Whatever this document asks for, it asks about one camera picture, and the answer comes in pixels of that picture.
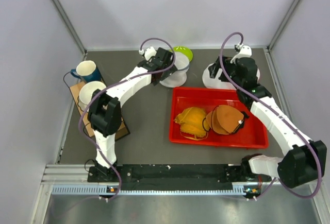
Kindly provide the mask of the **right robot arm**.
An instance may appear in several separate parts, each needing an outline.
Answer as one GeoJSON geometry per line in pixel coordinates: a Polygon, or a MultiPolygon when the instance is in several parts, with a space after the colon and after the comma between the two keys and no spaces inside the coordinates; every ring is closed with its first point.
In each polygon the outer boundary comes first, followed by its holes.
{"type": "Polygon", "coordinates": [[[249,57],[218,57],[203,73],[203,83],[208,88],[236,89],[240,102],[262,122],[282,150],[283,158],[262,154],[244,158],[240,168],[242,177],[248,181],[259,174],[276,177],[288,188],[322,179],[326,145],[304,135],[281,111],[258,78],[259,69],[249,57]]]}

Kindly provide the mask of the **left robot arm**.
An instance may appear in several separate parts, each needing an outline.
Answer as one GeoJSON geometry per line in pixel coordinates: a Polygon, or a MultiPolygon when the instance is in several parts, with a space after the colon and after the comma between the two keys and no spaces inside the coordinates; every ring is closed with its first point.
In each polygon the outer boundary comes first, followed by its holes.
{"type": "Polygon", "coordinates": [[[150,84],[156,85],[177,71],[173,65],[173,53],[169,50],[149,47],[133,71],[117,85],[110,87],[91,104],[88,120],[97,144],[95,159],[96,172],[106,181],[113,180],[117,169],[115,136],[122,123],[121,108],[140,89],[150,84]]]}

